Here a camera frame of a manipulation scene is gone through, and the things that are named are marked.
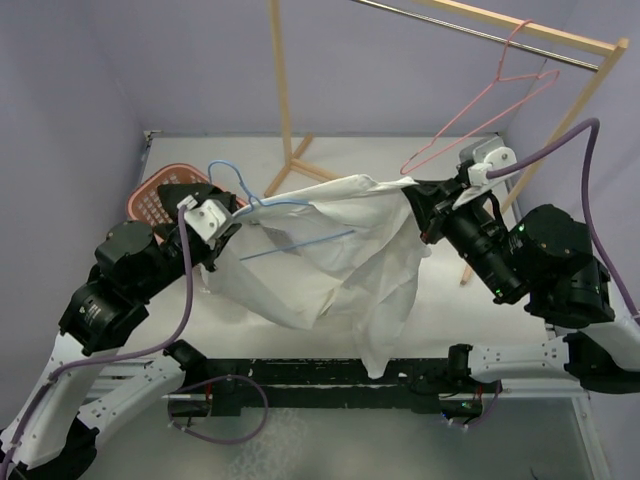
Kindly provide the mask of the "dark pinstriped shirt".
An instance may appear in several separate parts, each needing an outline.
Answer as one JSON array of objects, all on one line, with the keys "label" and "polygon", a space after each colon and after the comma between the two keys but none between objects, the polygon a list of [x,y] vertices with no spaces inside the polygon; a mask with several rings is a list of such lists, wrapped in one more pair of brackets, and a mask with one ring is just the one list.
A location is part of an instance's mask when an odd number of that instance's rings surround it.
[{"label": "dark pinstriped shirt", "polygon": [[238,209],[235,194],[211,184],[165,184],[157,187],[157,194],[163,209],[170,217],[177,215],[178,204],[188,196],[192,196],[198,206],[206,200],[217,200],[231,213]]}]

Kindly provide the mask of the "blue hanger hook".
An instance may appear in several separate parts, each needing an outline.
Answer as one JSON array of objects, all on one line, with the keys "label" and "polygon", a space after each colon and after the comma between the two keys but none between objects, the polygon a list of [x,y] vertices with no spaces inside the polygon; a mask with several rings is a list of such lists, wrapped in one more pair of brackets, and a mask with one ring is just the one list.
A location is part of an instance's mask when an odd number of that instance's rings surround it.
[{"label": "blue hanger hook", "polygon": [[239,167],[230,161],[211,161],[207,166],[210,181],[217,176],[215,170],[222,166],[234,172],[246,201],[234,213],[241,230],[233,239],[232,248],[241,261],[277,253],[300,256],[308,247],[334,242],[355,233],[354,229],[325,218],[306,200],[259,197],[251,190]]}]

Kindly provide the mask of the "white shirt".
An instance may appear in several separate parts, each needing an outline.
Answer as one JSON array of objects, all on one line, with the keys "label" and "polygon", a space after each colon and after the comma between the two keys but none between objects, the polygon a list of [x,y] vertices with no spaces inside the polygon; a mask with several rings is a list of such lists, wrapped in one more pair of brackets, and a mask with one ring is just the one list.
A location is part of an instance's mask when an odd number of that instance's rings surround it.
[{"label": "white shirt", "polygon": [[300,256],[241,261],[232,248],[240,229],[216,271],[203,270],[202,280],[211,293],[281,327],[310,330],[323,318],[350,322],[358,355],[377,379],[394,353],[415,303],[421,262],[430,254],[403,192],[416,183],[357,174],[269,198],[306,200],[355,233]]}]

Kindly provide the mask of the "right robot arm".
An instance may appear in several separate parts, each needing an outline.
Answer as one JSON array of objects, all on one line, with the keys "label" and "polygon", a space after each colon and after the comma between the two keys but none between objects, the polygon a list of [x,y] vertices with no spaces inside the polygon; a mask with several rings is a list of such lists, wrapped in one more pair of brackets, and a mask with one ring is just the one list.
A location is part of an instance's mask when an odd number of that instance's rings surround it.
[{"label": "right robot arm", "polygon": [[613,270],[594,255],[586,224],[544,204],[508,229],[492,192],[458,206],[456,179],[420,181],[403,190],[421,240],[445,239],[493,295],[497,305],[521,299],[529,315],[567,334],[520,346],[457,344],[449,349],[446,383],[456,391],[507,379],[577,380],[586,390],[639,390],[639,327],[610,302]]}]

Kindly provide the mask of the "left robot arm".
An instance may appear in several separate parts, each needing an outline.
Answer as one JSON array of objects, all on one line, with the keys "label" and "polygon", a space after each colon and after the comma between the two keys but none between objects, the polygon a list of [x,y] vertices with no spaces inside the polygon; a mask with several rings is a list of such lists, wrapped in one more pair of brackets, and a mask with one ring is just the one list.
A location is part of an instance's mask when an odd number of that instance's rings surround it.
[{"label": "left robot arm", "polygon": [[141,373],[97,401],[86,400],[102,368],[124,360],[120,349],[148,317],[150,300],[198,264],[213,266],[232,224],[207,244],[184,221],[158,242],[151,226],[126,221],[95,251],[88,280],[72,295],[59,322],[49,360],[27,402],[1,432],[1,476],[7,479],[77,479],[115,430],[161,395],[194,392],[206,378],[204,356],[173,334],[141,350],[158,353]]}]

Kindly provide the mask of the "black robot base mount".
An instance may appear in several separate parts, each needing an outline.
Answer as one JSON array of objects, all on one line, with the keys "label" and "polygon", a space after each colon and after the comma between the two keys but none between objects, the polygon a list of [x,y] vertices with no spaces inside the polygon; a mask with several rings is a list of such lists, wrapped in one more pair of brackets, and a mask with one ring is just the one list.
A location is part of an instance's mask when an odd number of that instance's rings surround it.
[{"label": "black robot base mount", "polygon": [[[479,415],[479,396],[495,391],[493,384],[454,376],[442,358],[393,359],[377,379],[370,378],[357,359],[208,359],[204,371],[211,377],[240,374],[254,379],[272,409],[400,409],[465,418]],[[243,409],[262,408],[256,390],[246,383],[216,383],[212,400],[222,393],[233,393]]]}]

